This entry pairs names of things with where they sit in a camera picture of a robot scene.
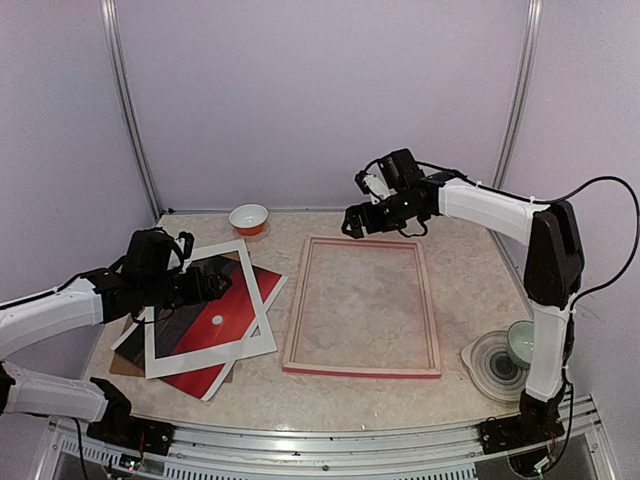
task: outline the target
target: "round container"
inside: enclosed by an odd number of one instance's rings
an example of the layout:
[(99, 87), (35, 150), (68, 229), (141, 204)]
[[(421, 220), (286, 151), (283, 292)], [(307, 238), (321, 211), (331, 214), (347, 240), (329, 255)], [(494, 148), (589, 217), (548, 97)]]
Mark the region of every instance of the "round container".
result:
[(240, 235), (257, 235), (264, 230), (269, 212), (262, 205), (241, 205), (229, 215), (229, 223)]
[(516, 322), (507, 332), (507, 347), (511, 361), (521, 368), (530, 368), (533, 358), (533, 322)]

